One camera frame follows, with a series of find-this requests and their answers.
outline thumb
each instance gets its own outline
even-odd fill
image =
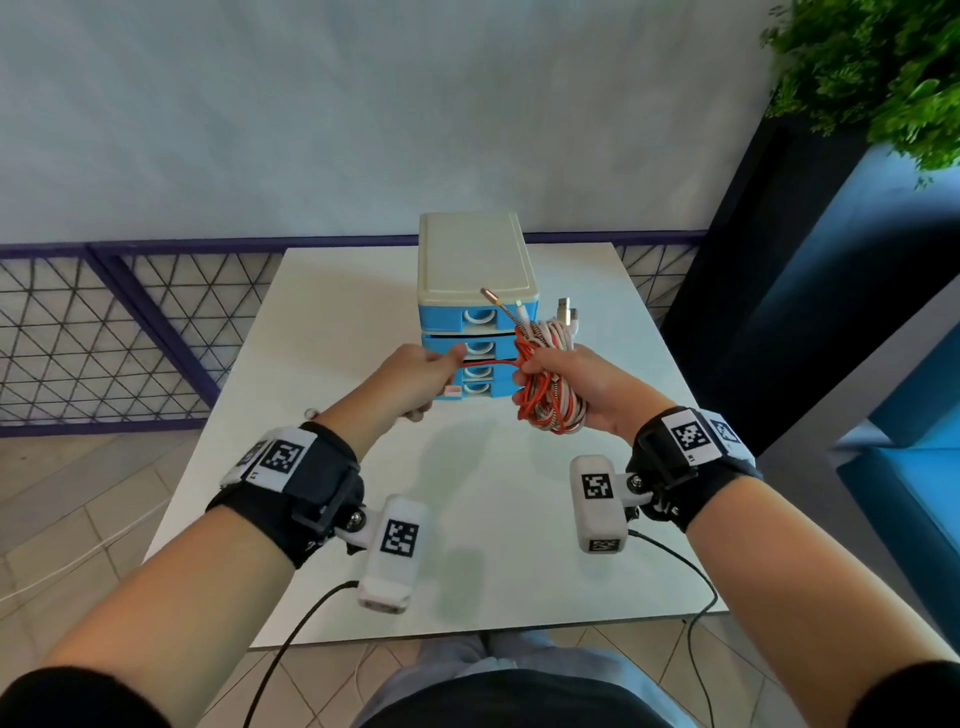
[[[553,374],[566,376],[567,370],[573,366],[575,355],[576,352],[565,352],[561,349],[537,349],[530,359],[523,362],[520,369],[528,375],[539,374],[546,370]]]
[[[453,345],[447,353],[433,362],[433,366],[444,373],[444,377],[452,376],[464,363],[467,355],[467,345],[463,342]]]

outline jeans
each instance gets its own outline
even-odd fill
[[[488,642],[489,653],[477,635],[423,640],[417,663],[395,672],[360,711],[352,728],[359,728],[388,705],[437,683],[501,669],[533,669],[614,683],[632,692],[674,728],[695,728],[680,706],[623,655],[557,647],[546,632],[491,633]]]

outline plastic drawer organizer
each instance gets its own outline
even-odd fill
[[[471,366],[460,370],[442,400],[509,397],[516,358],[513,322],[480,293],[490,288],[508,308],[537,317],[540,297],[514,212],[431,212],[420,216],[417,303],[423,345],[444,353],[467,344]]]

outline green plant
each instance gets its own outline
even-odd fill
[[[922,172],[960,159],[960,0],[794,0],[762,42],[783,58],[769,116],[867,138]]]

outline person's right hand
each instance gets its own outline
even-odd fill
[[[649,384],[580,345],[572,352],[537,349],[516,371],[514,383],[523,386],[529,375],[544,370],[564,377],[573,391],[587,401],[587,427],[622,437],[629,445],[634,443],[641,427],[676,405]],[[520,404],[522,396],[522,391],[514,394],[514,403]]]

